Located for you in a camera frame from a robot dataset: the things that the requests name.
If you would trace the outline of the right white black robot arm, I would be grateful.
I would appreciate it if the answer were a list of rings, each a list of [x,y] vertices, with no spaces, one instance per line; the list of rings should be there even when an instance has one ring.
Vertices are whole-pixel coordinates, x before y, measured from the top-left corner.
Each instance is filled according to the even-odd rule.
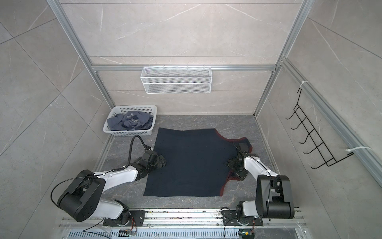
[[[248,145],[237,144],[237,156],[227,162],[235,179],[248,175],[256,180],[256,195],[252,201],[242,201],[236,207],[236,218],[293,219],[294,203],[290,179],[269,169]]]

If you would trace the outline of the white plastic laundry basket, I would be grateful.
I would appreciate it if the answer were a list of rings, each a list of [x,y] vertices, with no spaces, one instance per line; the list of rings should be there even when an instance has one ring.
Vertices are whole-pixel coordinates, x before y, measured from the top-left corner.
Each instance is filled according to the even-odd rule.
[[[149,129],[140,129],[140,130],[111,130],[109,127],[109,124],[107,120],[114,118],[118,114],[123,114],[125,115],[128,112],[131,111],[138,111],[140,113],[147,113],[149,114],[153,120],[151,127]],[[114,136],[134,136],[134,135],[151,135],[152,131],[154,129],[155,121],[156,121],[156,116],[157,116],[157,106],[155,105],[133,105],[133,106],[116,106],[112,108],[110,111],[107,120],[104,123],[103,126],[103,132],[109,133]]]

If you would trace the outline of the navy tank top red trim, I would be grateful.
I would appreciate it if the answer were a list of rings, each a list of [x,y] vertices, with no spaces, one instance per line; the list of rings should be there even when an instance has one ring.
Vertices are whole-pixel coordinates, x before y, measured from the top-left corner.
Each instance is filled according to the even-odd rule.
[[[237,156],[236,145],[252,145],[246,137],[224,138],[216,129],[159,128],[154,150],[166,166],[147,176],[144,196],[218,197],[229,181],[227,162]]]

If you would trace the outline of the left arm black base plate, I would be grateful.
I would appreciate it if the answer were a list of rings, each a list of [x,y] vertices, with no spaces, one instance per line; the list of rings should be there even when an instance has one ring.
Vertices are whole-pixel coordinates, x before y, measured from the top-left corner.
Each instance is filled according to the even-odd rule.
[[[141,227],[143,226],[145,214],[146,211],[144,210],[128,211],[122,213],[117,219],[106,218],[102,225],[111,227]]]

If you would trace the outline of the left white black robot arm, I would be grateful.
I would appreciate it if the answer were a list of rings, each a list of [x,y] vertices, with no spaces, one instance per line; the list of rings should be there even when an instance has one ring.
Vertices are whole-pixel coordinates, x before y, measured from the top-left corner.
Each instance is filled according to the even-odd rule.
[[[70,179],[71,184],[55,205],[77,222],[100,217],[110,219],[118,226],[125,226],[131,221],[129,207],[116,199],[102,199],[103,192],[121,184],[140,180],[165,165],[164,156],[148,149],[129,166],[124,165],[104,172],[83,170],[77,177]]]

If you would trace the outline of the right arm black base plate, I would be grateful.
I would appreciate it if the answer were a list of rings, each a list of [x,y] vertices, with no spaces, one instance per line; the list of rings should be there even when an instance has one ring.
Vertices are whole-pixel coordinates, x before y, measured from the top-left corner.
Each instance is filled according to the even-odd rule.
[[[234,226],[263,226],[263,220],[258,217],[238,216],[236,210],[230,210],[228,208],[222,208],[220,210],[223,219],[223,225],[226,227]]]

